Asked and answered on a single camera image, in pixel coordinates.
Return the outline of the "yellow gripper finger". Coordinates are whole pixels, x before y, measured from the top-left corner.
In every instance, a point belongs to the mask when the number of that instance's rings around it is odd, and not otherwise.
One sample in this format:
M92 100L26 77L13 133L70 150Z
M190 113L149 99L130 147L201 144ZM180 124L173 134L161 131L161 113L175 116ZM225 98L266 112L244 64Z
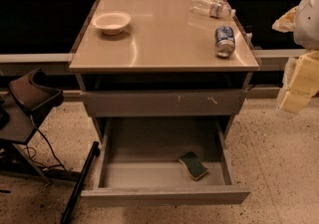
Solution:
M292 32L294 30L294 20L297 6L291 8L272 24L272 29L281 33Z
M276 114L291 119L299 114L319 92L319 51L289 58L277 96Z

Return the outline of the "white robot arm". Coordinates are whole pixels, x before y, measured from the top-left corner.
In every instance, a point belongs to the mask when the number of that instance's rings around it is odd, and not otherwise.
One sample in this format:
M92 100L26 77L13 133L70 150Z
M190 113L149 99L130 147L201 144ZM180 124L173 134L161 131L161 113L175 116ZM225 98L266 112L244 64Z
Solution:
M299 58L288 59L277 96L276 114L291 119L319 92L319 0L301 0L277 19L272 28L292 32L294 42L305 49Z

